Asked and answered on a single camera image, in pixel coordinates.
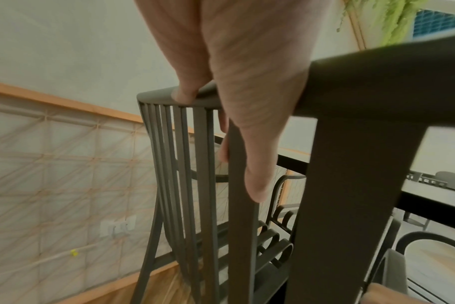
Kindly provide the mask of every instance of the wooden floor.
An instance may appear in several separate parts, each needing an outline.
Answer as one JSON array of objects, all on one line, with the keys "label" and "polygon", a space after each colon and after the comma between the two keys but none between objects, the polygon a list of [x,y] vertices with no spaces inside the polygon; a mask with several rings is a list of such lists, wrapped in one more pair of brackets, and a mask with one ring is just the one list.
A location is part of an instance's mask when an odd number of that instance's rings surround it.
[{"label": "wooden floor", "polygon": [[[86,304],[129,304],[135,285],[108,293]],[[194,304],[191,289],[183,282],[179,266],[151,276],[142,304]]]}]

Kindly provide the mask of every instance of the tiled wall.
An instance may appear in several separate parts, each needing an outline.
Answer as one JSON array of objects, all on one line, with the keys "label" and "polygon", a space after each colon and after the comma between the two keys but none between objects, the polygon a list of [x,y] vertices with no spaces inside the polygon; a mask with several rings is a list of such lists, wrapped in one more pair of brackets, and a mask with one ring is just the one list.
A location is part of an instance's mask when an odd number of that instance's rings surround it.
[{"label": "tiled wall", "polygon": [[[193,143],[191,158],[195,168]],[[216,188],[224,222],[227,184]],[[195,181],[193,190],[199,231]],[[142,124],[0,96],[0,304],[54,303],[139,271],[155,198]],[[132,234],[100,238],[101,221],[131,215]],[[163,234],[157,254],[170,250]]]}]

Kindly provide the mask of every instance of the wooden trim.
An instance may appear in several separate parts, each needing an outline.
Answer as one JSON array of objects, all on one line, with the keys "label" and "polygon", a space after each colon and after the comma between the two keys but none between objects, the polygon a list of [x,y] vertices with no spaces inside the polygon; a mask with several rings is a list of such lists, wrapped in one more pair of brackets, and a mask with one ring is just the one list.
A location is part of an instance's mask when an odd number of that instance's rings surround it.
[{"label": "wooden trim", "polygon": [[[294,175],[295,172],[288,170],[286,172],[286,175]],[[289,197],[289,191],[291,190],[291,182],[293,180],[288,179],[287,181],[284,182],[284,185],[282,186],[281,193],[279,194],[279,204],[278,206],[286,204],[288,197]]]},{"label": "wooden trim", "polygon": [[126,113],[110,108],[100,107],[91,105],[88,103],[66,99],[58,96],[48,95],[28,89],[23,89],[15,86],[10,86],[0,83],[0,95],[16,97],[20,99],[27,99],[34,102],[40,102],[44,104],[50,104],[58,107],[90,112],[99,115],[109,116],[113,118],[129,120],[137,123],[142,123],[143,120],[140,115]]},{"label": "wooden trim", "polygon": [[351,28],[354,33],[354,37],[357,41],[357,47],[360,51],[364,51],[367,49],[366,41],[364,40],[363,31],[361,30],[361,25],[359,23],[358,13],[356,9],[348,10],[347,16],[349,17],[349,21],[351,23]]},{"label": "wooden trim", "polygon": [[[172,262],[166,266],[158,268],[151,272],[151,276],[158,274],[160,272],[163,272],[165,270],[168,270],[174,266],[177,266],[177,264],[178,264],[177,262]],[[107,284],[101,285],[99,287],[96,287],[94,289],[85,291],[85,292],[75,295],[73,297],[67,298],[65,300],[58,302],[57,304],[84,304],[84,303],[87,303],[94,299],[100,298],[103,295],[106,295],[113,291],[119,290],[119,289],[129,286],[131,284],[134,284],[138,281],[138,277],[139,277],[139,272],[132,274],[130,276],[123,277],[114,282],[107,283]]]}]

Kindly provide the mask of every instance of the vertical slat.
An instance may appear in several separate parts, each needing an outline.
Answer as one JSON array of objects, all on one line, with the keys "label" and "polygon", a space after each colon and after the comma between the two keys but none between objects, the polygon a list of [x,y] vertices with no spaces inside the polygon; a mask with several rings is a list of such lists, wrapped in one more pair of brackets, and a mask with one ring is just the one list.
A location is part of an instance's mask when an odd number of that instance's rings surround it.
[{"label": "vertical slat", "polygon": [[154,269],[154,260],[156,251],[158,250],[159,238],[163,227],[163,218],[160,212],[161,200],[159,198],[159,190],[156,195],[156,206],[154,208],[154,217],[152,218],[151,232],[149,241],[147,242],[146,254],[142,262],[139,279],[137,280],[134,293],[132,294],[129,304],[141,304],[143,301],[146,286],[148,285],[149,276]]},{"label": "vertical slat", "polygon": [[202,237],[202,271],[206,288],[202,302],[218,304],[220,296],[213,111],[194,108],[193,114]]},{"label": "vertical slat", "polygon": [[159,135],[157,132],[153,131],[153,119],[155,120],[155,117],[153,117],[151,119],[149,105],[140,104],[139,109],[141,112],[142,120],[144,121],[144,124],[147,129],[147,133],[149,135],[149,140],[151,141],[152,159],[153,159],[153,163],[154,163],[154,170],[156,172],[156,181],[157,181],[157,197],[159,197],[159,200],[160,200],[159,207],[160,207],[162,217],[163,217],[164,233],[166,235],[166,239],[167,239],[168,243],[172,246],[172,244],[171,244],[172,238],[170,235],[171,230],[168,228],[169,224],[167,222],[167,219],[169,217],[168,217],[168,213],[165,208],[165,204],[164,204],[165,198],[163,197],[164,193],[162,191],[163,183],[160,181],[159,174],[158,174],[158,172],[162,170],[162,167],[158,162],[158,153],[159,152],[156,148],[157,144],[158,144],[157,142],[159,141]]},{"label": "vertical slat", "polygon": [[162,134],[160,130],[161,121],[159,120],[159,114],[156,113],[156,105],[147,105],[147,112],[149,116],[149,135],[151,136],[151,145],[154,151],[154,167],[156,169],[156,180],[161,197],[162,215],[164,221],[164,232],[166,233],[167,240],[173,251],[175,251],[175,236],[172,224],[172,213],[168,203],[168,186],[165,178],[165,165],[162,157],[164,155],[164,146],[162,141]]},{"label": "vertical slat", "polygon": [[196,304],[201,302],[198,246],[196,242],[196,223],[194,219],[193,182],[191,177],[191,156],[189,153],[188,120],[186,108],[173,107],[174,131],[176,134],[177,165],[179,187],[181,190],[184,231],[186,233],[187,262],[191,293]]},{"label": "vertical slat", "polygon": [[229,281],[228,301],[251,304],[254,294],[259,204],[244,184],[246,151],[239,129],[229,123]]},{"label": "vertical slat", "polygon": [[181,204],[179,202],[178,173],[176,170],[176,156],[174,153],[173,123],[171,120],[171,109],[167,106],[160,106],[162,134],[164,138],[164,156],[163,162],[166,168],[167,178],[167,197],[168,204],[172,211],[172,225],[174,227],[174,237],[176,239],[176,255],[179,257],[178,262],[181,273],[187,279],[188,267],[186,265],[186,244],[183,233],[183,219],[181,217]]},{"label": "vertical slat", "polygon": [[425,130],[319,119],[286,304],[354,303]]}]

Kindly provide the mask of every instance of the white tabletop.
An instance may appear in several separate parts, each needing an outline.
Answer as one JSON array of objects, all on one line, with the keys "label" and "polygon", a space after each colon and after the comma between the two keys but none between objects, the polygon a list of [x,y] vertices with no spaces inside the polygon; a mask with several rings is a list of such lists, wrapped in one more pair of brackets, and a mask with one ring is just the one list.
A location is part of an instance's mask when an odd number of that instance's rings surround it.
[{"label": "white tabletop", "polygon": [[455,207],[455,191],[453,190],[421,184],[410,180],[404,182],[402,190]]}]

